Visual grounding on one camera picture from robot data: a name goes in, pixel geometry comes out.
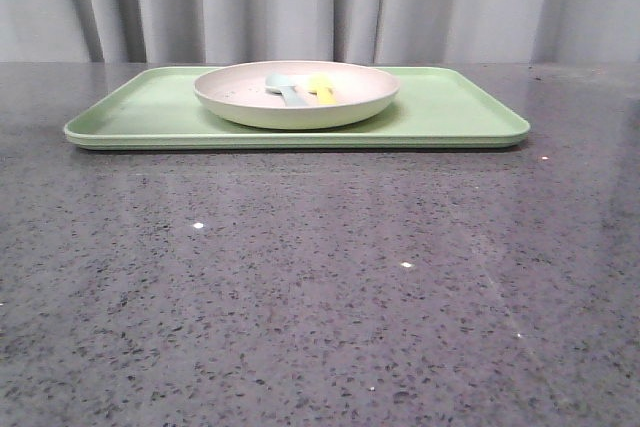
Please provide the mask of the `light blue plastic spoon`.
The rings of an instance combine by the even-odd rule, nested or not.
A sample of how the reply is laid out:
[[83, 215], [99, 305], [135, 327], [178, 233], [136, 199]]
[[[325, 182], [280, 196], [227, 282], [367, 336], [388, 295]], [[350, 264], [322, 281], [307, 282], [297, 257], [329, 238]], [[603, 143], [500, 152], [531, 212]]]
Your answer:
[[288, 107], [307, 107], [308, 102], [296, 91], [295, 82], [287, 75], [272, 73], [265, 78], [265, 90], [279, 95]]

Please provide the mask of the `yellow plastic fork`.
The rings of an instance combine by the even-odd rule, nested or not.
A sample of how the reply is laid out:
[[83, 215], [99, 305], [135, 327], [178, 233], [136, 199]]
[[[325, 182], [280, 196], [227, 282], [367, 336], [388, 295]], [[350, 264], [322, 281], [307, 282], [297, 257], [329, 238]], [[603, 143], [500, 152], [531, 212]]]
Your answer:
[[319, 105], [335, 105], [333, 84], [325, 74], [312, 74], [307, 79], [307, 91], [316, 97]]

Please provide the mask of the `light green rectangular tray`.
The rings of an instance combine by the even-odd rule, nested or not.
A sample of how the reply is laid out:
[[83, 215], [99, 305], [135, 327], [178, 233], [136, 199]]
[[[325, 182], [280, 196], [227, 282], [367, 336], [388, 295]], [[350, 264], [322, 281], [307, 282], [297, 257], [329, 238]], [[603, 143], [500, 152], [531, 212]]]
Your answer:
[[207, 66], [146, 70], [64, 127], [94, 150], [502, 148], [519, 144], [529, 123], [460, 73], [391, 67], [400, 90], [374, 117], [324, 130], [274, 131], [228, 122], [197, 99]]

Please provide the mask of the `pale pink round plate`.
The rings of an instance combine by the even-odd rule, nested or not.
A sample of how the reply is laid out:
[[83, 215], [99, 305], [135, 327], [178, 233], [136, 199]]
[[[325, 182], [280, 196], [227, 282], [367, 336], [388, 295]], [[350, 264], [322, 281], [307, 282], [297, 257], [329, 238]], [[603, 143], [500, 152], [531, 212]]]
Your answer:
[[[272, 73], [290, 77], [307, 107], [288, 107], [279, 95], [265, 90]], [[319, 105], [307, 91], [312, 74], [325, 74], [333, 84], [335, 105]], [[368, 119], [386, 109], [400, 81], [382, 70], [349, 63], [284, 60], [232, 65], [198, 77], [194, 92], [215, 115], [242, 125], [309, 130], [343, 126]]]

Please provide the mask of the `grey pleated curtain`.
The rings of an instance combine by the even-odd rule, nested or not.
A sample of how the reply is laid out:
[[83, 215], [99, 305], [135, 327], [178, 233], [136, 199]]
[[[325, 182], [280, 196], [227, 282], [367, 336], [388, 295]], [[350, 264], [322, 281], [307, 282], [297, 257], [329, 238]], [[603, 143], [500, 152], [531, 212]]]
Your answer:
[[635, 62], [639, 0], [1, 0], [1, 57]]

